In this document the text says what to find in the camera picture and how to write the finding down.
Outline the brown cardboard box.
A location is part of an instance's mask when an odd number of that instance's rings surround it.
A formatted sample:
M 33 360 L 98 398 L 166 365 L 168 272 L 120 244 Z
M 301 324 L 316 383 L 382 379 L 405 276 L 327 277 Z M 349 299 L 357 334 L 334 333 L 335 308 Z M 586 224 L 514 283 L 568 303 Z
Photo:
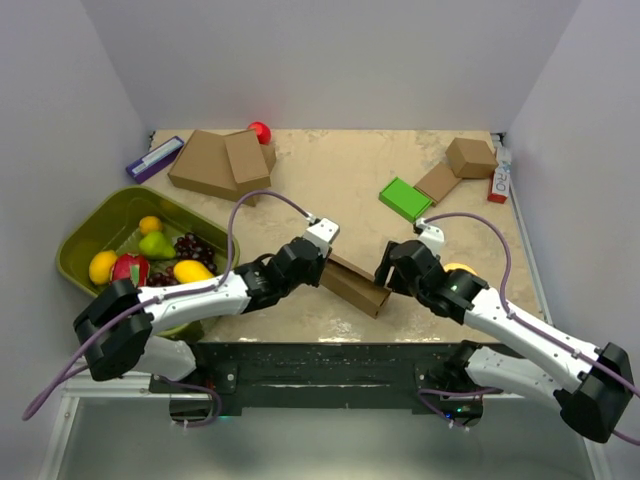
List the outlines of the brown cardboard box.
M 331 253 L 320 284 L 371 318 L 377 318 L 391 294 L 372 274 Z

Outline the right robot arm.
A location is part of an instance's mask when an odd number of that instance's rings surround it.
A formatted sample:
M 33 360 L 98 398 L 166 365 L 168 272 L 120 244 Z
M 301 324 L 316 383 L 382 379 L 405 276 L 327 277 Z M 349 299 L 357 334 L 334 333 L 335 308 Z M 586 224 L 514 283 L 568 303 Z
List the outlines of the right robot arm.
M 477 348 L 450 363 L 445 379 L 456 392 L 478 385 L 550 402 L 566 425 L 598 443 L 616 435 L 618 422 L 639 392 L 622 347 L 612 342 L 598 347 L 555 329 L 505 300 L 480 277 L 462 269 L 445 270 L 420 240 L 388 242 L 374 282 L 517 353 L 506 361 Z

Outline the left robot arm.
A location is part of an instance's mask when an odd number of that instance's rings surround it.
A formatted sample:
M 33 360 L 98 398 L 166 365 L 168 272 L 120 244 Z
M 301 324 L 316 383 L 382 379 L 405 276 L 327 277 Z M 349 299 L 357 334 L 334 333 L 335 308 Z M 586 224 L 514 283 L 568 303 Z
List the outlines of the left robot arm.
M 307 232 L 282 246 L 267 262 L 256 259 L 228 275 L 170 287 L 136 287 L 122 279 L 108 286 L 75 319 L 74 330 L 91 377 L 107 381 L 132 370 L 151 353 L 156 371 L 185 392 L 200 390 L 207 368 L 191 348 L 152 338 L 207 316 L 242 315 L 276 305 L 297 287 L 319 285 L 332 241 Z

